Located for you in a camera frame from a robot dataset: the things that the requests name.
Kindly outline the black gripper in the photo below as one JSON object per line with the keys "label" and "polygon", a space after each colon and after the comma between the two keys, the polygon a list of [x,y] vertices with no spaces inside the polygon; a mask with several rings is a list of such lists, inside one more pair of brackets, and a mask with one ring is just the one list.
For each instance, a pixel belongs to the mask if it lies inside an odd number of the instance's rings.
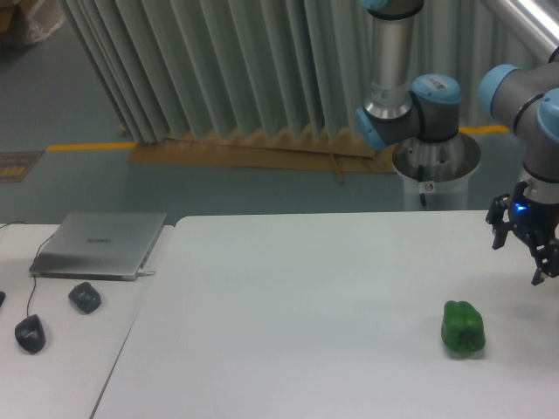
{"label": "black gripper", "polygon": [[546,278],[558,276],[558,239],[555,235],[558,226],[558,203],[545,203],[542,198],[532,194],[533,183],[519,181],[513,195],[495,197],[486,215],[493,233],[492,249],[502,248],[507,234],[513,233],[528,246],[536,263],[532,285],[539,285]]}

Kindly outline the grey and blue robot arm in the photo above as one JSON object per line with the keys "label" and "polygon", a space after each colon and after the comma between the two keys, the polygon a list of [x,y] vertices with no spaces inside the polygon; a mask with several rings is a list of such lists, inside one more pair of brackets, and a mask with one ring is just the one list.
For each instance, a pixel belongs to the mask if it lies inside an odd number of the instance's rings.
{"label": "grey and blue robot arm", "polygon": [[[461,93],[444,74],[407,79],[411,36],[420,1],[366,1],[374,21],[371,91],[355,112],[365,143],[397,145],[397,171],[417,185],[468,176],[480,149],[459,132]],[[497,196],[487,212],[493,247],[514,235],[529,249],[539,285],[558,274],[558,4],[555,1],[489,1],[487,8],[541,61],[523,71],[498,65],[481,80],[482,108],[524,141],[521,176],[510,194]]]}

